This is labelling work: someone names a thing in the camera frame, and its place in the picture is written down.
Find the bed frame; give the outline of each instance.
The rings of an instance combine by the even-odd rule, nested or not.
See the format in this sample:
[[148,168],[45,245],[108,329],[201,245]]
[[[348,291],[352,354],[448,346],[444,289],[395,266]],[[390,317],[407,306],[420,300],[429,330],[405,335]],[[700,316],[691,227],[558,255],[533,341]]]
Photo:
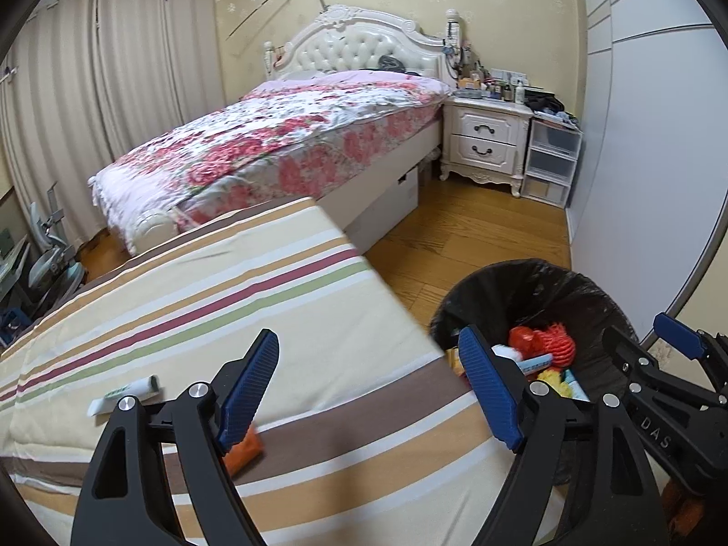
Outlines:
[[[460,23],[448,10],[443,22]],[[407,71],[455,86],[443,55],[443,40],[422,34],[414,20],[365,8],[335,4],[291,41],[276,60],[272,42],[263,45],[268,80],[285,79],[301,71],[374,69],[382,55],[392,55]],[[344,230],[407,171],[442,143],[440,121],[374,162],[368,169],[319,200],[336,226]]]

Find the curtain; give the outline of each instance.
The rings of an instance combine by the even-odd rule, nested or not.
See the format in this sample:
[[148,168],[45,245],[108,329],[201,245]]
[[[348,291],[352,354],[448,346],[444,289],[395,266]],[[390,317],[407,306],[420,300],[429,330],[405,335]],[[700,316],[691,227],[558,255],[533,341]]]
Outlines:
[[93,10],[93,0],[42,8],[6,57],[17,74],[0,85],[0,131],[23,210],[35,201],[48,216],[46,190],[57,181],[74,245],[104,227],[86,181],[114,160],[97,103]]
[[0,84],[17,194],[48,215],[57,181],[75,246],[105,226],[91,176],[224,105],[213,0],[59,0],[26,23],[6,66],[18,68]]
[[183,123],[225,106],[214,0],[163,0],[172,77]]

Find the trash can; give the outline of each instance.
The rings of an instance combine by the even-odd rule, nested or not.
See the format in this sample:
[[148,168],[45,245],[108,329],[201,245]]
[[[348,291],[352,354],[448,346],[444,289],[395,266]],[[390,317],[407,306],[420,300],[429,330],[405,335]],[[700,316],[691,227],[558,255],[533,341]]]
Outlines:
[[[637,341],[619,306],[588,277],[545,260],[509,260],[482,268],[445,296],[430,323],[443,351],[457,345],[461,328],[474,324],[490,344],[508,344],[514,326],[545,330],[562,322],[576,343],[570,366],[587,396],[622,396],[627,379],[602,348],[602,332],[616,326]],[[569,481],[573,446],[564,444],[554,484]]]

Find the striped tablecloth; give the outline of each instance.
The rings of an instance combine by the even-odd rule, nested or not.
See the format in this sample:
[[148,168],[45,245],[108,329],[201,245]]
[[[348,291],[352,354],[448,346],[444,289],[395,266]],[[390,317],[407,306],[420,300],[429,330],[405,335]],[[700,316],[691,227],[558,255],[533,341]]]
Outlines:
[[[512,462],[472,392],[309,199],[225,216],[150,251],[46,317],[0,360],[1,457],[68,545],[108,416],[92,399],[155,374],[209,381],[261,328],[278,370],[256,415],[265,456],[235,484],[268,544],[467,545]],[[188,540],[205,540],[174,446]],[[543,532],[557,522],[554,494]]]

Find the blue gripper pad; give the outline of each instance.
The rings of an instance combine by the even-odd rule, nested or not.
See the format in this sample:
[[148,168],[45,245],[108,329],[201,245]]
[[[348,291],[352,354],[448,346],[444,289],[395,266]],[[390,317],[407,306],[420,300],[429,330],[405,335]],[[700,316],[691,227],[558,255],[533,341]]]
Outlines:
[[523,434],[518,428],[516,401],[469,327],[460,331],[458,354],[493,435],[505,443],[508,449],[518,449]]
[[225,452],[243,440],[253,422],[278,365],[278,337],[268,332],[255,351],[220,409],[220,432],[217,440]]
[[705,353],[700,335],[664,312],[654,317],[652,328],[657,336],[669,342],[688,359],[700,359]]

